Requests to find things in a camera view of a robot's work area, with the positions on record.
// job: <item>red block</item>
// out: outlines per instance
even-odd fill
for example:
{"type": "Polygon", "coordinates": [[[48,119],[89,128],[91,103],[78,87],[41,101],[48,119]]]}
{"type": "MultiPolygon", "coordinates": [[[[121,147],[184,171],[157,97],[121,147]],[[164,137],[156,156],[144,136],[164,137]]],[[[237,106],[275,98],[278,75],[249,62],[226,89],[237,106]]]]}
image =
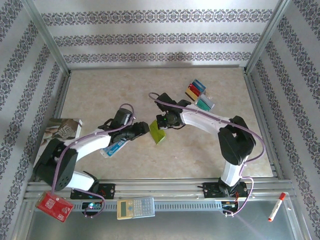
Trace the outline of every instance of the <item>red block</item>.
{"type": "Polygon", "coordinates": [[[199,91],[198,88],[196,88],[192,83],[189,84],[188,89],[191,90],[197,97],[200,96],[201,92],[199,91]]]}
{"type": "Polygon", "coordinates": [[[63,223],[74,208],[74,205],[64,198],[55,194],[51,195],[50,191],[43,192],[35,206],[63,223]]]}

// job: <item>red marker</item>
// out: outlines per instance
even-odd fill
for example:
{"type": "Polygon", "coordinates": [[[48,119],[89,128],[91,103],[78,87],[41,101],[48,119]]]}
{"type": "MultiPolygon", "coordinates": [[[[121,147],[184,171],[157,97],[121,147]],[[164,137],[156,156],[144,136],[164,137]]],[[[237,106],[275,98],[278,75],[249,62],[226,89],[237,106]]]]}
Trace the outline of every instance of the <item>red marker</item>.
{"type": "Polygon", "coordinates": [[[274,220],[274,218],[275,218],[275,216],[276,216],[276,214],[277,214],[277,212],[278,212],[283,200],[285,199],[285,196],[286,196],[286,194],[284,192],[281,193],[278,201],[276,201],[276,204],[275,204],[275,206],[274,206],[274,208],[273,208],[273,210],[272,210],[272,212],[271,212],[271,214],[269,216],[269,219],[268,219],[269,222],[272,222],[274,220]]]}

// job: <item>calculator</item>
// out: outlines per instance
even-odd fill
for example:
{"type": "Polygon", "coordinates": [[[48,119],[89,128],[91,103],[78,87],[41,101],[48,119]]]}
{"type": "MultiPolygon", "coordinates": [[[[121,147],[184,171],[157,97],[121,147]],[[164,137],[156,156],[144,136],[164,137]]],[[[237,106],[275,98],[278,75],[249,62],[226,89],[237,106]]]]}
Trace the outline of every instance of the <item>calculator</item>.
{"type": "Polygon", "coordinates": [[[116,218],[118,220],[154,216],[155,202],[153,196],[121,199],[116,203],[116,218]]]}

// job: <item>patterned wallpaper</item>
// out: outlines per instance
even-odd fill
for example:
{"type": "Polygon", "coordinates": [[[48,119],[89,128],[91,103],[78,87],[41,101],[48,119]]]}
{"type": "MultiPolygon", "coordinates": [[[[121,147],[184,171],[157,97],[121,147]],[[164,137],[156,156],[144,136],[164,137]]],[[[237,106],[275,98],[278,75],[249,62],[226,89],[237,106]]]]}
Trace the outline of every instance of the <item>patterned wallpaper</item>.
{"type": "Polygon", "coordinates": [[[251,72],[284,175],[320,239],[320,1],[294,0],[251,72]]]}
{"type": "Polygon", "coordinates": [[[62,70],[20,0],[1,0],[0,8],[0,240],[7,240],[42,126],[55,110],[62,70]]]}
{"type": "Polygon", "coordinates": [[[78,69],[244,67],[277,2],[37,0],[35,4],[68,66],[78,69]]]}

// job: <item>beige floor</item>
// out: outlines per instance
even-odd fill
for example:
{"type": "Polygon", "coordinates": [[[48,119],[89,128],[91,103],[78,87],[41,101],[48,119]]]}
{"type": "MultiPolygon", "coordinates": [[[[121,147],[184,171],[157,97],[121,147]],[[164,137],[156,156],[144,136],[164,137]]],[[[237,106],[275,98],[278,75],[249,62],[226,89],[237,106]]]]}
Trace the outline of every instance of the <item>beige floor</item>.
{"type": "MultiPolygon", "coordinates": [[[[240,68],[75,70],[62,117],[82,119],[83,136],[113,118],[121,104],[130,103],[137,121],[150,124],[161,111],[148,93],[166,92],[177,102],[188,99],[184,90],[193,79],[200,80],[213,96],[214,114],[230,118],[239,115],[251,130],[260,133],[240,68]]],[[[225,160],[216,136],[192,126],[166,130],[166,134],[166,140],[156,146],[148,133],[129,142],[112,158],[93,152],[76,164],[76,170],[99,179],[220,177],[225,160]]],[[[260,151],[258,143],[252,156],[260,151]]],[[[243,175],[272,176],[267,155],[248,164],[243,175]]]]}

